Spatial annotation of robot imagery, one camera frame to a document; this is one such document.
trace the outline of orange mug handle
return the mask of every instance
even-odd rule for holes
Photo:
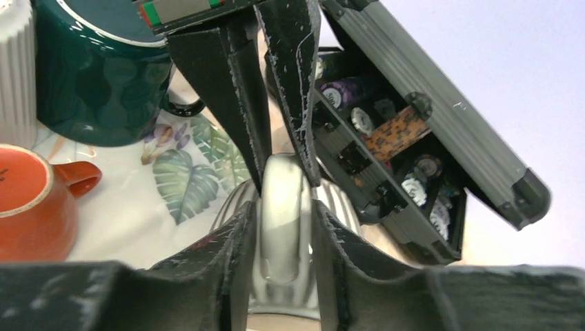
[[[93,190],[101,180],[101,170],[87,161],[56,164],[53,168],[76,199]]]

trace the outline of ribbed white vase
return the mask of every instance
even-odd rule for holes
[[[37,137],[34,19],[30,0],[0,0],[0,143]]]

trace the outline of leaf print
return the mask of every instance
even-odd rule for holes
[[[167,150],[152,165],[157,189],[177,225],[209,208],[217,198],[217,175],[208,165],[193,165],[189,153]]]
[[[203,115],[198,114],[191,120],[193,141],[209,163],[222,159],[230,147],[230,136],[216,128]]]
[[[213,163],[219,183],[230,194],[236,186],[247,181],[250,173],[236,145],[230,141],[226,155]]]

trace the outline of white background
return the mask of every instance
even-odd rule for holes
[[[585,268],[585,1],[382,0],[553,193],[516,232],[477,201],[512,263]],[[321,44],[337,42],[325,19]]]

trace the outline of teal mug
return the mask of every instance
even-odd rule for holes
[[[37,117],[93,146],[124,146],[152,132],[160,110],[192,116],[204,105],[168,100],[164,38],[132,2],[36,0]]]

